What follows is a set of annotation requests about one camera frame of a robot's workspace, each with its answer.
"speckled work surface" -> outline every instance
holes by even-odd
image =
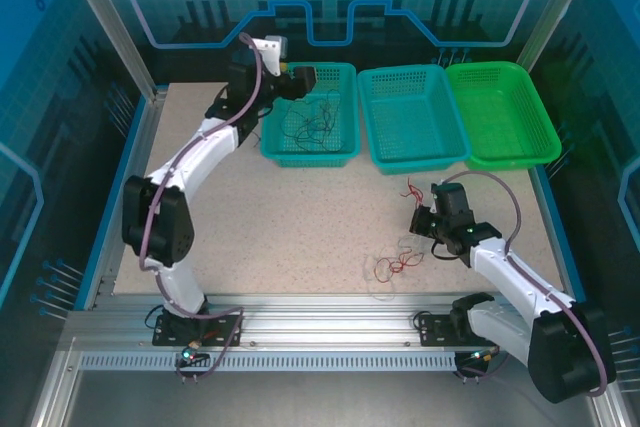
[[[223,84],[172,84],[147,172],[169,159],[192,135]],[[191,250],[196,277],[208,293],[336,294],[495,291],[462,262],[427,253],[415,267],[380,284],[371,275],[380,256],[397,253],[414,209],[406,176],[383,176],[371,162],[364,129],[362,152],[340,169],[283,169],[260,154],[250,136],[205,180],[191,205],[196,240]],[[465,170],[412,175],[428,193],[431,182]],[[499,173],[523,211],[518,255],[562,287],[529,174]],[[477,221],[491,222],[506,237],[515,225],[513,206],[502,188],[477,176],[460,180]],[[157,293],[153,276],[142,273],[126,249],[116,293]]]

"white robotic arm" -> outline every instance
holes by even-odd
[[[280,59],[286,53],[285,38],[251,39],[249,43],[259,52],[264,68],[258,68],[255,54],[239,52],[229,67],[226,99],[216,98],[200,127],[173,158],[146,179],[133,176],[125,184],[123,240],[138,256],[146,254],[142,269],[160,277],[165,309],[178,317],[195,316],[205,306],[204,293],[187,255],[195,237],[189,214],[194,194],[220,161],[253,131],[262,109],[277,97],[301,98],[316,82],[312,67],[296,67],[294,77],[282,75]],[[251,77],[259,79],[259,85],[248,85]],[[252,91],[257,95],[249,105]],[[149,211],[158,191],[160,197],[149,228]]]
[[[594,388],[604,392],[615,380],[615,367],[602,311],[557,290],[511,251],[510,240],[491,224],[476,223],[461,184],[433,184],[431,192],[434,206],[416,209],[410,231],[446,245],[519,313],[487,294],[459,299],[450,318],[460,340],[473,333],[497,344],[527,366],[550,402]]]

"plastic basket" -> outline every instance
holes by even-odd
[[[447,68],[471,140],[472,169],[528,169],[560,155],[562,146],[527,71],[511,62]]]
[[[281,167],[343,167],[360,152],[356,69],[333,62],[290,63],[316,68],[303,99],[277,99],[262,124],[262,155]]]
[[[358,87],[371,158],[383,174],[445,169],[471,153],[444,69],[365,70]]]

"black mounting plate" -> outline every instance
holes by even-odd
[[[415,318],[415,327],[420,334],[422,347],[493,347],[495,344],[484,337],[471,335],[460,340],[448,315],[420,313]]]
[[[238,319],[237,315],[226,315],[219,319],[213,320],[195,320],[195,319],[180,319],[181,321],[189,322],[191,325],[188,330],[184,329],[184,325],[181,328],[175,328],[171,325],[172,322],[178,321],[174,316],[159,315],[156,319],[155,329],[153,330],[152,345],[156,347],[185,347],[189,342],[197,338],[203,338],[203,347],[222,347],[233,326]],[[201,332],[203,334],[214,332],[215,335],[207,336],[203,334],[195,334],[194,332]],[[242,332],[242,323],[238,332],[233,336],[231,340],[231,347],[237,347],[240,345],[240,333]]]

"wire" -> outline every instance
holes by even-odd
[[[509,362],[509,359],[511,359],[511,356],[509,354],[506,354],[505,357],[504,357],[504,360],[502,362],[500,362],[500,364],[498,364],[498,367],[493,369],[491,372],[482,372],[481,370],[474,369],[473,367],[461,367],[460,370],[466,370],[467,372],[471,372],[472,374],[476,374],[477,376],[481,377],[482,379],[490,379],[491,377],[493,377],[497,373],[499,373],[502,369],[504,369],[504,366],[507,365],[507,363]]]
[[[417,312],[416,315],[413,316],[413,320],[411,321],[413,323],[413,328],[416,330],[421,330],[419,325],[416,325],[416,320],[418,320],[418,317],[420,317],[421,315],[433,315],[431,312],[429,312],[428,310],[421,310],[420,312]]]
[[[422,199],[424,198],[424,194],[420,189],[411,184],[411,177],[407,177],[407,186],[409,187],[409,193],[400,194],[402,197],[409,197],[413,195],[416,199],[416,209],[422,205]]]
[[[507,242],[504,247],[505,252],[509,252],[509,248],[511,247],[511,242],[513,242],[515,238],[518,236],[518,234],[520,233],[520,227],[522,226],[522,211],[520,210],[520,204],[518,203],[518,199],[516,199],[516,194],[513,193],[513,190],[511,190],[511,187],[509,187],[507,183],[504,180],[502,180],[500,177],[498,177],[497,175],[493,175],[490,172],[485,172],[483,170],[465,170],[464,172],[460,172],[458,174],[452,175],[448,179],[444,180],[442,183],[448,184],[452,180],[455,180],[458,177],[462,177],[463,175],[482,175],[484,177],[489,177],[490,179],[493,179],[497,183],[499,183],[502,186],[502,188],[507,191],[507,194],[509,194],[509,197],[511,197],[513,206],[516,209],[516,226],[513,229],[513,232],[511,233],[509,238],[507,239]]]
[[[440,242],[439,240],[434,240],[433,244],[431,244],[431,255],[433,255],[436,259],[438,259],[438,260],[458,260],[460,258],[459,255],[456,255],[455,257],[453,257],[453,256],[445,257],[443,255],[436,254],[436,245],[444,245],[444,244],[442,242]]]
[[[149,311],[149,313],[147,314],[147,316],[144,318],[144,325],[146,325],[146,326],[147,326],[147,328],[149,328],[149,329],[155,329],[155,327],[154,327],[153,325],[149,325],[149,324],[147,323],[147,321],[149,320],[149,318],[153,315],[153,313],[154,313],[156,310],[161,309],[161,308],[162,308],[162,304],[160,304],[160,305],[156,305],[153,309],[151,309],[151,310]]]
[[[332,92],[338,94],[338,103],[334,112],[332,112],[330,101]],[[340,103],[340,92],[336,89],[328,90],[326,99],[316,98],[311,101],[302,99],[291,102],[280,122],[280,130],[285,137],[293,139],[296,146],[306,152],[340,152],[344,142],[337,149],[330,149],[325,145],[331,140]],[[296,110],[297,106],[302,106],[304,110]]]
[[[376,277],[376,280],[381,284],[386,284],[391,280],[394,274],[399,274],[404,270],[405,267],[415,267],[424,259],[424,253],[413,253],[411,249],[402,252],[397,258],[394,257],[382,257],[378,259],[375,267],[373,268],[373,275]],[[378,276],[378,267],[381,262],[387,262],[387,269],[389,270],[389,276],[386,279],[381,279]]]
[[[493,175],[489,172],[480,171],[480,170],[478,171],[466,170],[464,172],[460,172],[458,174],[452,175],[451,177],[443,181],[443,183],[446,184],[448,182],[451,182],[454,179],[457,179],[458,177],[462,177],[463,175],[470,175],[470,174],[483,175],[485,177],[489,177],[490,179],[495,180],[507,191],[507,193],[509,194],[509,197],[511,197],[511,201],[513,202],[513,206],[515,207],[515,210],[516,210],[516,226],[505,243],[505,247],[504,247],[505,258],[507,262],[516,270],[516,272],[518,272],[522,277],[524,277],[527,281],[529,281],[532,285],[534,285],[537,289],[539,289],[540,292],[542,292],[549,300],[551,300],[554,304],[556,304],[560,308],[560,310],[562,310],[562,312],[564,312],[564,314],[569,318],[569,320],[571,320],[571,322],[573,323],[573,325],[578,330],[578,332],[584,339],[585,343],[587,344],[587,347],[589,348],[589,352],[591,352],[591,355],[593,356],[593,360],[596,363],[596,367],[598,368],[598,375],[600,376],[600,383],[597,389],[594,391],[588,392],[587,395],[589,397],[598,397],[604,394],[604,392],[607,390],[607,371],[605,369],[604,362],[602,361],[602,357],[600,356],[600,352],[598,352],[598,348],[596,347],[595,343],[593,342],[593,339],[591,338],[587,330],[584,328],[580,320],[578,320],[576,315],[571,311],[569,307],[567,307],[553,292],[551,292],[550,289],[542,285],[533,276],[531,276],[525,269],[523,269],[515,261],[515,259],[513,259],[511,255],[509,255],[511,243],[514,241],[514,239],[520,232],[520,227],[522,226],[522,211],[520,209],[520,204],[518,203],[518,199],[516,198],[516,195],[514,194],[513,190],[511,190],[511,187],[509,187],[505,181],[503,181],[501,178],[497,177],[496,175]]]
[[[191,319],[197,319],[197,320],[212,320],[212,319],[218,319],[220,317],[224,317],[226,315],[230,315],[233,313],[238,313],[238,318],[236,319],[235,324],[233,325],[233,328],[231,329],[231,332],[229,333],[229,337],[227,338],[227,340],[224,343],[224,346],[222,348],[222,351],[220,352],[220,355],[218,356],[218,359],[211,365],[211,367],[204,372],[203,374],[200,375],[200,377],[207,377],[209,375],[211,375],[220,365],[220,363],[222,362],[222,359],[224,358],[224,355],[226,354],[227,350],[229,349],[229,346],[231,345],[231,342],[233,340],[234,335],[236,334],[236,331],[240,328],[240,324],[242,322],[242,317],[244,314],[244,307],[233,307],[231,309],[225,310],[223,312],[219,312],[217,314],[197,314],[194,312],[189,312],[188,310],[182,308],[181,306],[179,306],[172,298],[171,295],[169,295],[169,292],[167,291],[167,289],[165,289],[164,284],[162,283],[162,277],[160,276],[160,272],[158,270],[157,267],[151,266],[151,267],[146,267],[144,262],[147,258],[147,253],[149,250],[149,238],[151,236],[151,226],[153,225],[153,219],[155,216],[155,212],[158,208],[158,204],[160,203],[160,198],[162,197],[162,193],[164,192],[165,187],[167,186],[167,184],[169,183],[169,180],[171,179],[171,177],[173,176],[173,173],[175,172],[177,166],[180,164],[180,161],[184,158],[185,155],[187,155],[191,149],[193,149],[195,146],[197,146],[200,142],[202,142],[204,139],[206,139],[207,137],[215,134],[216,132],[218,132],[219,130],[222,130],[223,128],[232,125],[234,122],[236,122],[238,119],[240,119],[244,114],[246,114],[249,109],[253,106],[253,103],[255,102],[256,98],[258,97],[258,94],[260,93],[260,86],[262,84],[262,57],[260,56],[260,53],[258,52],[258,47],[256,46],[255,42],[253,41],[253,39],[246,33],[242,32],[238,38],[240,39],[240,41],[246,45],[249,46],[249,48],[251,50],[253,50],[253,55],[255,57],[255,62],[256,62],[256,83],[255,86],[253,88],[253,92],[251,93],[251,95],[249,96],[249,99],[247,100],[247,103],[238,111],[237,114],[235,114],[233,117],[231,117],[230,119],[222,122],[221,124],[216,125],[215,127],[212,127],[211,129],[207,130],[206,132],[203,133],[202,136],[198,136],[194,139],[192,139],[187,145],[185,145],[182,150],[180,150],[180,152],[178,152],[178,154],[175,156],[175,158],[173,159],[173,161],[171,162],[171,164],[169,165],[169,169],[167,169],[167,173],[165,174],[165,176],[163,177],[162,181],[160,182],[160,185],[158,186],[155,195],[153,196],[153,199],[151,200],[151,204],[149,205],[149,212],[147,213],[147,219],[145,222],[145,226],[144,226],[144,232],[142,235],[142,242],[140,245],[140,257],[139,257],[139,266],[140,266],[140,270],[142,271],[149,271],[149,270],[153,270],[155,277],[156,277],[156,284],[158,285],[158,288],[160,289],[160,292],[162,293],[162,296],[164,297],[164,299],[169,303],[169,305],[177,312],[179,312],[180,314],[184,315],[187,318],[191,318]],[[180,371],[180,366],[177,365],[176,366],[176,373],[178,375],[180,375],[181,377],[186,378],[185,375],[182,374],[182,372]]]

